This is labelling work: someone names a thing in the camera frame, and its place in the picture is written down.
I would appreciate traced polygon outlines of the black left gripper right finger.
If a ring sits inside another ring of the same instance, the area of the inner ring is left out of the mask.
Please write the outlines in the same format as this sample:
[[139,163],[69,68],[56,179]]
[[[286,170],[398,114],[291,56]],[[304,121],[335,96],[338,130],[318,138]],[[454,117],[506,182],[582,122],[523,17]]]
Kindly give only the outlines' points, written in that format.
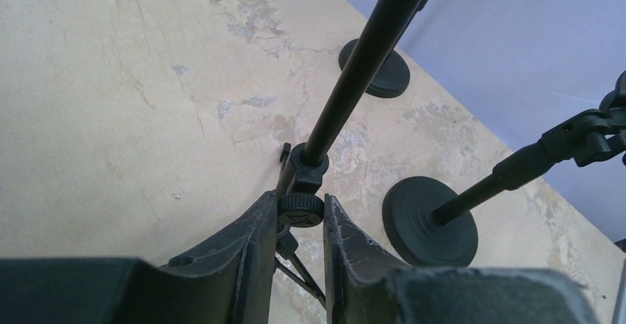
[[595,323],[582,290],[550,269],[410,266],[326,195],[329,323]]

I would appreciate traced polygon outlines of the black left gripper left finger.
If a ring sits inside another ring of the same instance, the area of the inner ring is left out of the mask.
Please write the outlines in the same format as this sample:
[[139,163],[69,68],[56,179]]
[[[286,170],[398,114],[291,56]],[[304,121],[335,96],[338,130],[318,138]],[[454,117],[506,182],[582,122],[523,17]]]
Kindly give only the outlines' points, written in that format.
[[266,323],[277,201],[155,266],[140,258],[1,261],[3,323]]

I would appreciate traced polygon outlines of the black round-base shock-mount stand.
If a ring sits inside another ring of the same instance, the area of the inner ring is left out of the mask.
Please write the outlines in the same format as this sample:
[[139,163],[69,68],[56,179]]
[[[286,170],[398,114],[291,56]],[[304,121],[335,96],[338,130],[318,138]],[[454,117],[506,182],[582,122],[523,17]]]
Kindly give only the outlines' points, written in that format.
[[625,153],[625,75],[599,104],[543,133],[499,162],[492,172],[457,194],[426,176],[397,182],[385,195],[382,220],[392,247],[413,266],[469,266],[478,250],[471,209],[530,183],[556,164],[583,168]]

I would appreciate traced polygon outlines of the black tripod microphone stand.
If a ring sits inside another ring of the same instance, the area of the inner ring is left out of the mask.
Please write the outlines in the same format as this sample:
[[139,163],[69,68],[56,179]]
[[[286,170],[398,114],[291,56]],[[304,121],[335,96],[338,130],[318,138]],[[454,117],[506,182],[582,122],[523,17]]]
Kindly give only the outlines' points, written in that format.
[[340,77],[311,135],[294,148],[284,144],[278,199],[278,253],[294,266],[275,265],[324,306],[326,296],[295,253],[292,227],[315,227],[323,222],[324,202],[316,193],[329,168],[327,153],[356,105],[392,53],[415,14],[428,0],[378,0],[362,33],[353,46]]

